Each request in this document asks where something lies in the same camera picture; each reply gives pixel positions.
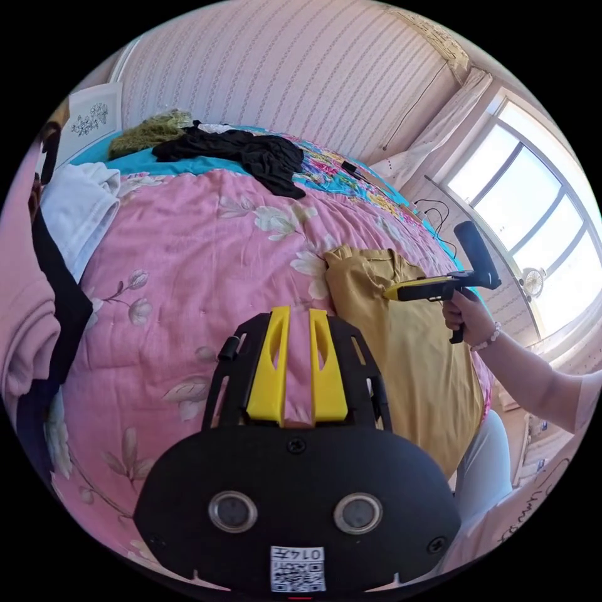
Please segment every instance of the white sleeve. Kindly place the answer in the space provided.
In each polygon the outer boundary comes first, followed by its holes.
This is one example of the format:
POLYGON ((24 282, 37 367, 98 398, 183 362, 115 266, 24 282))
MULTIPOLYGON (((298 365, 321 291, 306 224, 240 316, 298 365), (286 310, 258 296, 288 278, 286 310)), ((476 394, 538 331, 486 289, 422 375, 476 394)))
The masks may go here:
POLYGON ((575 432, 579 431, 591 420, 598 405, 601 391, 602 370, 583 376, 575 415, 575 432))

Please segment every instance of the white towel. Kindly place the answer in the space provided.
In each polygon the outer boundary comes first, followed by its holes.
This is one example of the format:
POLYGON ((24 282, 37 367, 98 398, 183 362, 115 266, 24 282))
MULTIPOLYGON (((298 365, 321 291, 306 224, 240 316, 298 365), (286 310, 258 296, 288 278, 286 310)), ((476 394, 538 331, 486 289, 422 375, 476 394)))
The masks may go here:
POLYGON ((223 134, 224 132, 233 129, 229 125, 223 124, 199 124, 197 127, 199 130, 203 130, 203 132, 207 132, 208 134, 223 134))
POLYGON ((117 214, 119 187, 118 169, 84 163, 57 170, 42 192, 48 232, 76 282, 117 214))

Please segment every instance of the hand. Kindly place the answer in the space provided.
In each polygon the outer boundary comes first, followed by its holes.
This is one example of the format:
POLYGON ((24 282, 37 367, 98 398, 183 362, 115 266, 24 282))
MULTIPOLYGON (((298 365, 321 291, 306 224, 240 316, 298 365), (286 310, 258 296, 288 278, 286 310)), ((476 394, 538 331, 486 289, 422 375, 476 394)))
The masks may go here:
POLYGON ((473 347, 484 343, 495 332, 495 322, 481 300, 467 288, 455 290, 451 301, 443 302, 445 325, 458 330, 464 324, 464 340, 473 347))

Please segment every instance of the window frame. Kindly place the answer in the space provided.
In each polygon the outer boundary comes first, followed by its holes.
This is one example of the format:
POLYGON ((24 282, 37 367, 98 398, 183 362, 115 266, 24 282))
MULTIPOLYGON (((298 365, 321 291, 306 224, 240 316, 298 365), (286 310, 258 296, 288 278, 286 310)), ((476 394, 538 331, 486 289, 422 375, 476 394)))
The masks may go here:
MULTIPOLYGON (((546 128, 556 139, 554 132, 552 132, 548 127, 546 127, 545 123, 537 118, 536 115, 533 114, 532 110, 527 110, 522 102, 518 102, 511 95, 509 91, 500 89, 500 95, 497 97, 497 100, 490 104, 485 114, 483 115, 486 119, 484 124, 478 128, 478 132, 472 141, 468 144, 466 149, 457 157, 453 164, 449 169, 445 170, 446 173, 439 179, 438 186, 447 194, 449 197, 454 199, 456 203, 460 204, 464 207, 471 218, 476 222, 476 224, 486 233, 487 238, 490 239, 491 243, 500 253, 502 259, 507 264, 511 272, 514 274, 516 279, 520 279, 522 277, 522 270, 520 270, 518 264, 514 260, 514 253, 518 252, 524 245, 526 245, 529 240, 539 231, 539 228, 543 226, 546 220, 550 217, 552 212, 558 207, 559 203, 566 196, 569 201, 573 204, 575 210, 578 212, 579 217, 582 220, 582 225, 579 228, 579 231, 573 238, 573 240, 568 244, 567 248, 561 253, 561 255, 557 258, 557 260, 546 269, 547 276, 550 276, 556 269, 562 265, 562 263, 567 259, 567 257, 573 252, 575 247, 579 244, 579 242, 583 239, 586 233, 589 233, 591 240, 593 242, 594 248, 598 255, 598 260, 602 265, 602 240, 596 230, 596 227, 593 223, 593 220, 587 209, 584 207, 581 202, 579 196, 570 185, 568 180, 564 177, 564 175, 556 168, 556 166, 552 163, 552 161, 546 156, 546 154, 540 150, 535 144, 533 144, 528 138, 523 136, 520 132, 516 131, 512 126, 505 123, 500 119, 499 115, 504 110, 505 106, 510 102, 517 105, 522 110, 525 110, 533 119, 539 122, 541 127, 546 128), (501 165, 501 167, 497 170, 497 172, 490 178, 489 182, 484 185, 482 190, 470 201, 470 203, 464 201, 460 198, 450 187, 449 184, 452 179, 465 167, 466 163, 473 157, 473 155, 479 150, 484 140, 487 138, 489 133, 494 129, 494 127, 499 126, 507 131, 509 134, 513 135, 517 139, 517 145, 515 149, 512 151, 508 159, 501 165), (477 213, 476 207, 478 207, 479 202, 483 199, 483 197, 495 186, 495 184, 499 181, 499 179, 504 175, 506 170, 512 165, 515 158, 518 156, 519 152, 526 148, 531 151, 544 165, 546 168, 550 170, 552 175, 560 182, 560 189, 558 191, 557 197, 548 210, 544 213, 544 215, 538 220, 538 222, 527 232, 527 234, 516 244, 512 249, 507 250, 505 245, 502 243, 500 238, 494 233, 493 229, 485 222, 483 218, 477 213)), ((571 157, 574 161, 576 161, 577 165, 580 169, 581 165, 574 157, 574 154, 571 150, 567 149, 571 157)), ((527 295, 522 290, 523 296, 525 298, 525 302, 529 308, 531 316, 533 318, 533 322, 537 331, 537 336, 540 340, 542 340, 542 333, 546 333, 546 328, 543 323, 543 320, 537 311, 536 302, 535 304, 529 303, 527 301, 527 295)), ((584 316, 587 312, 583 312, 579 318, 584 316)))

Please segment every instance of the window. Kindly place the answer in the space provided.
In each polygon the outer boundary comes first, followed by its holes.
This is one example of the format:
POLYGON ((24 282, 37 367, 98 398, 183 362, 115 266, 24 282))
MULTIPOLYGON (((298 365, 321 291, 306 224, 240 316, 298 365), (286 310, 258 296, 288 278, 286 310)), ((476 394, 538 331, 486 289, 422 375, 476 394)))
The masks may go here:
POLYGON ((541 338, 602 294, 602 217, 571 153, 505 98, 441 183, 467 203, 517 278, 538 270, 531 298, 541 338))

